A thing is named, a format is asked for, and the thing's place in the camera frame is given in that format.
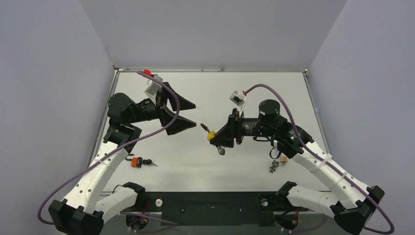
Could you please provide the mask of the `yellow padlock with keys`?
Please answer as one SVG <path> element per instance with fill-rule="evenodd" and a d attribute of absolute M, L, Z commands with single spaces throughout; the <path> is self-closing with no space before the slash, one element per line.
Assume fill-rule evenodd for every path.
<path fill-rule="evenodd" d="M 205 124 L 201 123 L 200 126 L 208 132 L 207 140 L 210 141 L 213 137 L 215 137 L 216 133 L 213 130 L 210 130 Z M 217 152 L 219 155 L 224 156 L 226 151 L 223 147 L 219 145 L 214 145 L 217 148 Z"/>

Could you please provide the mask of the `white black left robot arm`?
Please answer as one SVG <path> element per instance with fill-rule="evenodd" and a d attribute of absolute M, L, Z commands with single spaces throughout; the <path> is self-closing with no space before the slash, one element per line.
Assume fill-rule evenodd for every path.
<path fill-rule="evenodd" d="M 55 228 L 67 235 L 98 235 L 104 224 L 132 208 L 139 211 L 146 204 L 145 188 L 132 182 L 124 183 L 114 194 L 101 199 L 100 195 L 120 163 L 132 152 L 141 135 L 138 122 L 159 120 L 168 135 L 196 126 L 196 123 L 176 115 L 196 105 L 178 95 L 168 82 L 151 84 L 148 96 L 139 103 L 124 93 L 114 94 L 108 102 L 109 128 L 97 156 L 87 172 L 78 177 L 75 187 L 60 201 L 48 208 Z"/>

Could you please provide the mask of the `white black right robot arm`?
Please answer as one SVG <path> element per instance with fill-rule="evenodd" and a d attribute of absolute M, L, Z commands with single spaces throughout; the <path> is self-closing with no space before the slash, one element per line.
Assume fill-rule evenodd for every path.
<path fill-rule="evenodd" d="M 269 138 L 283 156 L 300 164 L 327 188 L 328 192 L 311 190 L 295 182 L 286 182 L 276 195 L 282 209 L 307 208 L 335 220 L 346 232 L 359 235 L 373 215 L 385 192 L 378 186 L 368 186 L 340 167 L 312 137 L 300 127 L 294 129 L 280 115 L 280 104 L 266 99 L 259 104 L 257 118 L 245 118 L 234 108 L 227 123 L 218 131 L 210 131 L 210 144 L 232 148 L 244 137 Z"/>

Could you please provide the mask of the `small brass padlock with keys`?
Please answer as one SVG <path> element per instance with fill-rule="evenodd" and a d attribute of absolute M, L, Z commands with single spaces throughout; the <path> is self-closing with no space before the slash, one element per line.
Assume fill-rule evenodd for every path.
<path fill-rule="evenodd" d="M 279 166 L 285 166 L 288 163 L 288 158 L 285 156 L 279 157 L 276 160 L 273 160 L 269 172 L 274 173 Z"/>

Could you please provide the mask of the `orange padlock with keys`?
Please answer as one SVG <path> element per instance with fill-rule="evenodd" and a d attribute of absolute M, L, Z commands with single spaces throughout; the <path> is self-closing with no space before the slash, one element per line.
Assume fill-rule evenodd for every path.
<path fill-rule="evenodd" d="M 143 159 L 142 157 L 126 158 L 133 168 L 142 168 L 143 166 L 158 166 L 151 159 Z"/>

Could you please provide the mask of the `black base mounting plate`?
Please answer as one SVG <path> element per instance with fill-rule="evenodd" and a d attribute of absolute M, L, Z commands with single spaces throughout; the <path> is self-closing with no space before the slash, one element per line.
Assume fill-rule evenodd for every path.
<path fill-rule="evenodd" d="M 246 192 L 147 192 L 128 212 L 159 212 L 181 226 L 273 226 L 279 215 L 304 212 L 274 191 Z"/>

